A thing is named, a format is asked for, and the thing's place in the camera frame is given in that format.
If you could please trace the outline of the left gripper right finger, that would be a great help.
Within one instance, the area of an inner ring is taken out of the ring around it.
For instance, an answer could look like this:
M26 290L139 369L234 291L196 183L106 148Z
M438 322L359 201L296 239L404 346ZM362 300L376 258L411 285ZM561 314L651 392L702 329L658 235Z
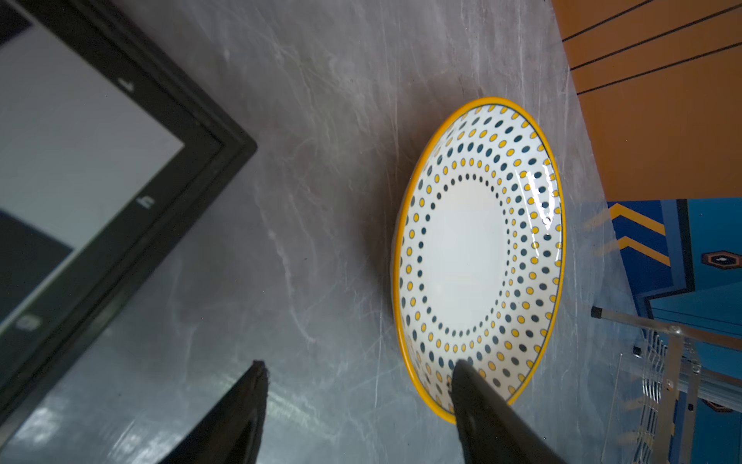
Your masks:
M451 398L466 463L562 463L466 361L456 363Z

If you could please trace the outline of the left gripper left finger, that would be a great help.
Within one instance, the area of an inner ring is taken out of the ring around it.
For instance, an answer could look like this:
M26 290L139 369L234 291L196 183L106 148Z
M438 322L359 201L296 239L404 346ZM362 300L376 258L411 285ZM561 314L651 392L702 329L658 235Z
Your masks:
M255 463L267 412L269 371L255 361L163 463Z

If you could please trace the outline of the silver wire dish rack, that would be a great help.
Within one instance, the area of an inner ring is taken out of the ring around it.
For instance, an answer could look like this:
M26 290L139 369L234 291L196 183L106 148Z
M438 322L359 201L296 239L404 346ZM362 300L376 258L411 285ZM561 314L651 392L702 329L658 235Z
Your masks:
M613 419L620 412L635 411L638 422L616 442L628 446L631 463L690 463L701 408L741 410L741 381L705 367L699 348L712 345L739 352L741 339L596 305L591 316L642 331L633 352L621 354L618 362L618 375L636 382L639 394L620 402L615 392L611 410Z

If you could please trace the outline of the yellow rimmed dotted plate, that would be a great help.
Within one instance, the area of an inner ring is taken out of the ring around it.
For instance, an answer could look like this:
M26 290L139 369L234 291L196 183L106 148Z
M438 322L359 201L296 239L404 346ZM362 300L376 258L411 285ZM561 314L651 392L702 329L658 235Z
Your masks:
M455 419L458 362L508 404L529 386L554 332L566 232L556 158L521 106L469 102L431 137L403 196L390 268L406 369L443 420Z

